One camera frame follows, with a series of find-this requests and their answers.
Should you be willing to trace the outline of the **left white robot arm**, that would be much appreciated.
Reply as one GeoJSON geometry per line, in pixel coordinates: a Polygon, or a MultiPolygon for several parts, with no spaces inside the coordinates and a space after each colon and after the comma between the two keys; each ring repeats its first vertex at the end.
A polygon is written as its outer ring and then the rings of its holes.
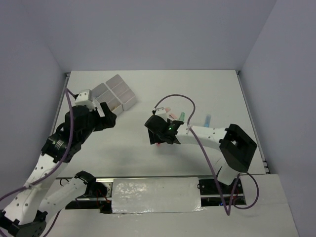
{"type": "Polygon", "coordinates": [[[60,172],[92,132],[112,128],[117,116],[102,102],[99,107],[73,106],[65,114],[55,133],[48,137],[39,160],[23,188],[14,200],[0,212],[0,226],[13,237],[39,237],[47,222],[72,200],[96,194],[105,196],[107,188],[96,178],[80,171],[61,189],[47,196],[60,172]]]}

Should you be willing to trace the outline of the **blue highlighter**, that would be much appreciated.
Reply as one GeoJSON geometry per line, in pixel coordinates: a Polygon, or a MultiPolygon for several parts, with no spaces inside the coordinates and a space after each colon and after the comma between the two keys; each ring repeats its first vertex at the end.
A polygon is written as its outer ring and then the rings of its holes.
{"type": "Polygon", "coordinates": [[[207,114],[204,121],[204,127],[210,127],[211,115],[207,114]]]}

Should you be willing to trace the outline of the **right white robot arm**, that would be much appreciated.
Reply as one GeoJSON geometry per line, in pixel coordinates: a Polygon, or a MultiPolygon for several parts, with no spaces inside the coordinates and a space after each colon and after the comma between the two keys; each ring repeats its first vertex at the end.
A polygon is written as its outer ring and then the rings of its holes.
{"type": "Polygon", "coordinates": [[[183,121],[152,115],[146,122],[150,143],[191,144],[222,153],[224,163],[217,171],[215,189],[226,193],[240,173],[247,173],[257,149],[256,142],[236,124],[227,128],[189,125],[183,121]]]}

